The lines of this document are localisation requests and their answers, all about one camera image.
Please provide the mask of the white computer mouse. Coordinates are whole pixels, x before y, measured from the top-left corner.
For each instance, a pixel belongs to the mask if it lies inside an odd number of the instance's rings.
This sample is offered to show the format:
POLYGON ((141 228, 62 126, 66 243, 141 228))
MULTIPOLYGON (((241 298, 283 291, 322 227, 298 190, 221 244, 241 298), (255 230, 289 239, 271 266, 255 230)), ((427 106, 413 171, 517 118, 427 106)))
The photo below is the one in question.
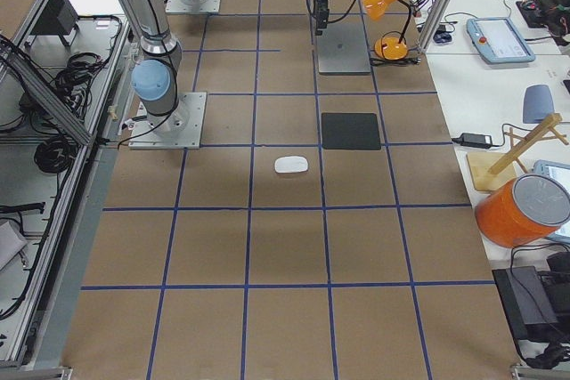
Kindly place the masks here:
POLYGON ((274 171, 277 174, 301 174, 308 169, 308 160, 302 156, 285 156, 274 161, 274 171))

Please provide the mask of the silver laptop notebook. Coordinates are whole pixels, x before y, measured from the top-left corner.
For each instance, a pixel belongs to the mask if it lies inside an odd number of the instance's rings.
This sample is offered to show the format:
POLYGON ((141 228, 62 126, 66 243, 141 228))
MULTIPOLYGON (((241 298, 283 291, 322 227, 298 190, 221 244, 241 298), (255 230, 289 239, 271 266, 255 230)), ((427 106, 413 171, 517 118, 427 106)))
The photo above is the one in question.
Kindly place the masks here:
POLYGON ((358 22, 329 25, 316 37, 321 75, 369 75, 371 65, 364 29, 358 22))

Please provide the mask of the black mousepad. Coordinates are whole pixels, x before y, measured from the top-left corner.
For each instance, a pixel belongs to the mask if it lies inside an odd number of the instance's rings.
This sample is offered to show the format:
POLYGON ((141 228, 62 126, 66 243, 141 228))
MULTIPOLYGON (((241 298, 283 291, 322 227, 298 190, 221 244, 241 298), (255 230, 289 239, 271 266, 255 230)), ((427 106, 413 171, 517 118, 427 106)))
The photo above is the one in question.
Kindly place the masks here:
POLYGON ((326 150, 381 150, 374 113, 322 113, 322 146, 326 150))

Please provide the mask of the blue teach pendant tablet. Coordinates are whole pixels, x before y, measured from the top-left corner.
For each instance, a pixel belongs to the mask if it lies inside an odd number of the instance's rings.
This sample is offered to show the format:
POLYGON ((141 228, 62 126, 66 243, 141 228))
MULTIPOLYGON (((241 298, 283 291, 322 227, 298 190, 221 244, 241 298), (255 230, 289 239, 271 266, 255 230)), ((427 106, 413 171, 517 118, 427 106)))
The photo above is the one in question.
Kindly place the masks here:
POLYGON ((510 18, 468 19, 466 31, 488 64, 530 63, 535 54, 510 18))

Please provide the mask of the black power adapter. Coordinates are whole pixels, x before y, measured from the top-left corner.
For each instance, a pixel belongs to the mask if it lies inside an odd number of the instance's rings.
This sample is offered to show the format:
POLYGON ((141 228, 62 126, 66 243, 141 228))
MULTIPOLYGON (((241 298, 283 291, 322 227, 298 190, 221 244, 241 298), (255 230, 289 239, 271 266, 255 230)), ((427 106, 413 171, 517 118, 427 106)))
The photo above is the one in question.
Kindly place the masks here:
POLYGON ((452 142, 463 147, 476 149, 490 149, 495 147, 492 136, 481 133, 461 133, 457 137, 452 138, 452 142))

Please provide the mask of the wooden stand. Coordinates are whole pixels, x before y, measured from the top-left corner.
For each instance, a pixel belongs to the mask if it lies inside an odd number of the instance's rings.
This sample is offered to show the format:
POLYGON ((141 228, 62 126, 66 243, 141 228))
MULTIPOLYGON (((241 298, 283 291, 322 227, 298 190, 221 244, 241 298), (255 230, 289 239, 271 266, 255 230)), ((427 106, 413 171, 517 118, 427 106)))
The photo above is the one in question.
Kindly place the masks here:
POLYGON ((526 135, 506 132, 510 143, 510 149, 506 153, 468 152, 467 163, 474 189, 480 192, 497 190, 517 177, 515 164, 526 174, 527 170, 520 157, 538 141, 559 140, 568 145, 566 135, 556 129, 562 120, 562 116, 554 112, 548 114, 526 135))

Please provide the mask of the orange cylindrical container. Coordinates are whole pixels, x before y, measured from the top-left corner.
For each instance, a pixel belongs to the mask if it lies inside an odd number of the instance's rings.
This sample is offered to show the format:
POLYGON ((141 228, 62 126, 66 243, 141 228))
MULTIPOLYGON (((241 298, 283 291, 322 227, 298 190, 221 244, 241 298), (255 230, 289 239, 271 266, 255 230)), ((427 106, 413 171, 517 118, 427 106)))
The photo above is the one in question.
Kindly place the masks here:
MULTIPOLYGON (((507 248, 549 236, 560 228, 558 224, 545 224, 541 216, 550 183, 558 184, 538 174, 525 174, 507 182, 476 206, 479 230, 493 243, 507 248)), ((569 193, 560 190, 569 202, 569 193)))

